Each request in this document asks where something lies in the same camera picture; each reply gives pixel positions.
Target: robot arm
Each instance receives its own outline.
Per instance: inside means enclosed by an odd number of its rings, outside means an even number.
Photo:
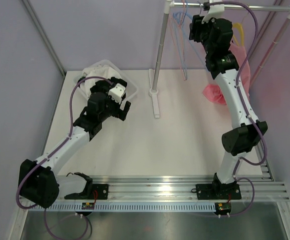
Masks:
[[[210,11],[220,17],[221,13],[212,11],[212,7],[218,6],[210,6]],[[206,67],[224,95],[233,128],[222,135],[225,154],[213,182],[196,185],[199,200],[228,199],[228,194],[231,194],[232,199],[241,199],[240,191],[236,191],[239,186],[233,173],[237,170],[235,168],[240,158],[245,157],[260,141],[260,136],[251,121],[256,123],[262,134],[268,129],[267,123],[260,122],[252,110],[241,79],[236,81],[239,66],[235,56],[229,51],[232,37],[230,21],[223,18],[193,16],[189,40],[203,45],[206,51]],[[248,112],[245,111],[237,88],[241,91]]]
[[[20,190],[21,196],[43,208],[51,206],[57,197],[93,199],[92,192],[95,184],[92,178],[79,172],[60,181],[57,181],[56,176],[65,163],[102,129],[102,123],[107,118],[115,117],[122,121],[126,119],[131,103],[127,101],[124,110],[120,107],[122,100],[126,97],[127,82],[114,77],[110,81],[112,85],[102,80],[96,82],[96,85],[90,89],[92,94],[87,106],[74,122],[72,134],[65,138],[67,139],[65,144],[65,139],[63,139],[50,152],[43,154],[35,161],[27,159],[21,164],[18,184],[29,171],[47,159],[27,178]],[[48,158],[49,153],[53,151],[56,153]]]

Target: metal pole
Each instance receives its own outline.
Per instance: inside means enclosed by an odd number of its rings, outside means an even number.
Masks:
[[[40,35],[40,37],[43,40],[43,43],[45,44],[50,56],[52,57],[52,59],[54,60],[55,64],[57,65],[58,70],[60,71],[60,74],[63,76],[63,78],[66,76],[66,71],[63,67],[63,65],[61,64],[54,48],[52,47],[47,34],[45,33],[38,17],[37,14],[35,13],[32,5],[30,4],[29,0],[20,0],[20,2],[23,4],[25,10],[27,11],[29,17],[31,18],[34,26],[36,27],[38,34]]]
[[[159,40],[157,60],[156,60],[156,66],[155,66],[153,86],[151,88],[151,91],[153,93],[157,91],[158,75],[159,75],[159,70],[160,70],[161,57],[163,55],[164,41],[165,41],[165,35],[166,35],[166,30],[167,30],[167,24],[168,24],[168,17],[169,17],[169,13],[164,13],[163,24],[161,26],[161,32],[160,32],[160,40]]]
[[[275,39],[273,40],[273,42],[271,43],[270,47],[268,48],[265,56],[263,57],[263,59],[261,60],[259,66],[257,67],[255,73],[253,74],[253,77],[251,78],[250,81],[250,86],[254,83],[254,81],[257,79],[257,77],[259,76],[260,72],[262,71],[262,69],[264,68],[267,60],[269,59],[270,55],[273,53],[275,47],[278,45],[281,37],[283,36],[283,34],[285,33],[286,29],[288,28],[290,24],[290,19],[287,18],[284,22],[284,24],[282,25],[282,27],[280,28],[279,32],[277,33]]]
[[[183,7],[184,4],[182,2],[174,2],[172,7]],[[189,8],[203,8],[204,5],[200,3],[188,3],[187,6]],[[256,5],[248,5],[248,7],[253,11],[266,11],[266,12],[290,12],[290,6],[256,6]],[[245,10],[242,6],[225,4],[225,9],[233,9],[233,10]]]

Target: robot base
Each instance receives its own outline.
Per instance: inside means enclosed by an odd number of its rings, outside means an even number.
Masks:
[[[108,199],[108,184],[92,184],[91,189],[86,194],[86,191],[81,193],[72,193],[66,195],[64,198],[67,200],[94,200],[94,192],[97,192],[97,200],[107,200]]]
[[[241,192],[238,184],[235,184],[232,189],[216,193],[212,183],[196,185],[198,200],[228,200],[231,194],[231,200],[240,200]]]

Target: white cloth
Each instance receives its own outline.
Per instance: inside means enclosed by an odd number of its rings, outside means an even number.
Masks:
[[[106,79],[110,79],[111,77],[121,79],[121,75],[109,65],[86,67],[82,71],[81,76],[86,77],[86,78],[97,76],[97,77],[103,77]],[[88,98],[91,95],[90,88],[93,87],[97,81],[99,81],[99,79],[88,79],[79,86],[80,89],[86,94]]]

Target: pink cloth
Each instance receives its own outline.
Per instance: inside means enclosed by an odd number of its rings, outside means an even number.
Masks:
[[[237,46],[231,43],[229,50],[233,53],[236,57],[238,65],[241,66],[243,61],[245,60],[247,53],[244,46]],[[243,82],[243,86],[245,92],[249,98],[249,85],[250,85],[250,67],[249,63],[247,62],[244,69],[241,72],[241,80]],[[208,84],[205,89],[203,90],[203,95],[211,102],[226,105],[225,98],[219,88],[218,85]]]

